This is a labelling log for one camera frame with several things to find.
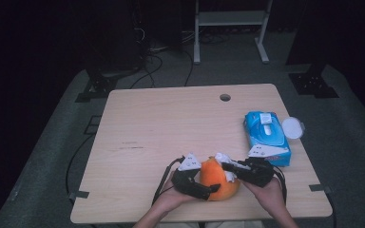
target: person's left hand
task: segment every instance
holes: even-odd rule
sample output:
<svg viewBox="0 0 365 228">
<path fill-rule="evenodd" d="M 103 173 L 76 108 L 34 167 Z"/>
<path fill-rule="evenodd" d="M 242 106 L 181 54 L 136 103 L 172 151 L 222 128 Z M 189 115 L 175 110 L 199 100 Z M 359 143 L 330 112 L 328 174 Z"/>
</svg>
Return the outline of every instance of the person's left hand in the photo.
<svg viewBox="0 0 365 228">
<path fill-rule="evenodd" d="M 196 198 L 183 194 L 174 188 L 173 183 L 171 182 L 173 175 L 174 171 L 171 172 L 170 177 L 164 184 L 161 194 L 153 204 L 153 207 L 158 207 L 158 209 L 164 211 L 165 213 L 176 209 L 184 202 L 197 200 Z"/>
</svg>

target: wooden table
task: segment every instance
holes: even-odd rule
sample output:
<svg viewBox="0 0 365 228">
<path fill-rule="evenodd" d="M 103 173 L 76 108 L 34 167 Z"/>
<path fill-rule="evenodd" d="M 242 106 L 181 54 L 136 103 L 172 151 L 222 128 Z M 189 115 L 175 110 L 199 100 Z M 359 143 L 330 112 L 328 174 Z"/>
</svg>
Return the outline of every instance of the wooden table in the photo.
<svg viewBox="0 0 365 228">
<path fill-rule="evenodd" d="M 149 209 L 164 169 L 189 152 L 202 162 L 217 152 L 244 160 L 250 147 L 242 123 L 251 110 L 274 111 L 281 121 L 289 117 L 274 85 L 112 91 L 80 186 L 89 194 L 75 201 L 72 222 L 137 221 Z M 330 216 L 324 192 L 310 190 L 319 180 L 301 141 L 290 146 L 291 165 L 282 169 L 289 211 L 294 218 Z M 241 186 L 231 199 L 188 202 L 163 221 L 269 218 Z"/>
</svg>

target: white lid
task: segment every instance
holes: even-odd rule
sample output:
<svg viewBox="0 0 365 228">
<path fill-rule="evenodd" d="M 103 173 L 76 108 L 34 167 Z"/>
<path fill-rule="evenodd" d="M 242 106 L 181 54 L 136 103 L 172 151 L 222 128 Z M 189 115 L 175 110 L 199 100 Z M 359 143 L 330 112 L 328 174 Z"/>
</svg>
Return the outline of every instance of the white lid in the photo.
<svg viewBox="0 0 365 228">
<path fill-rule="evenodd" d="M 287 118 L 282 122 L 282 128 L 284 135 L 291 140 L 299 139 L 303 136 L 304 126 L 297 118 Z"/>
</svg>

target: hand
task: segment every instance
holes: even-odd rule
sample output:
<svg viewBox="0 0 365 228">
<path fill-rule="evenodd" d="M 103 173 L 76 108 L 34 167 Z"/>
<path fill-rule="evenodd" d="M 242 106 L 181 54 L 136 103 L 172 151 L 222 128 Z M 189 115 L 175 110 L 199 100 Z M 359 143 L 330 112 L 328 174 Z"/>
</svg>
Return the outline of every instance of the hand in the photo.
<svg viewBox="0 0 365 228">
<path fill-rule="evenodd" d="M 184 202 L 196 200 L 196 198 L 180 193 L 173 187 L 173 183 L 171 182 L 173 175 L 174 171 L 171 172 L 170 177 L 165 182 L 163 191 L 157 198 L 156 202 L 135 224 L 134 228 L 155 227 L 156 224 L 161 221 L 169 212 L 176 209 Z"/>
<path fill-rule="evenodd" d="M 184 202 L 196 199 L 194 197 L 183 194 L 174 188 L 173 183 L 171 182 L 173 175 L 174 171 L 171 172 L 170 177 L 164 184 L 161 194 L 159 195 L 156 202 L 153 204 L 153 207 L 159 207 L 166 213 L 176 209 Z"/>
<path fill-rule="evenodd" d="M 281 227 L 298 227 L 286 208 L 280 182 L 277 178 L 272 178 L 263 188 L 246 181 L 242 181 L 242 183 L 254 194 L 262 208 L 276 219 Z"/>
</svg>

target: orange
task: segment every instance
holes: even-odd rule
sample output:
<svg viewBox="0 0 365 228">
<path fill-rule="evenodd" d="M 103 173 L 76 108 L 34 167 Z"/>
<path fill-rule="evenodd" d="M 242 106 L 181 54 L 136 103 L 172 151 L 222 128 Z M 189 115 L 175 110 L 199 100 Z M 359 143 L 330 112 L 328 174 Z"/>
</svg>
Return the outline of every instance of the orange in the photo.
<svg viewBox="0 0 365 228">
<path fill-rule="evenodd" d="M 239 180 L 234 182 L 226 180 L 226 175 L 221 165 L 214 157 L 210 157 L 208 161 L 204 161 L 201 167 L 200 183 L 205 186 L 219 183 L 221 187 L 215 193 L 211 193 L 208 200 L 220 201 L 233 197 L 240 187 Z"/>
</svg>

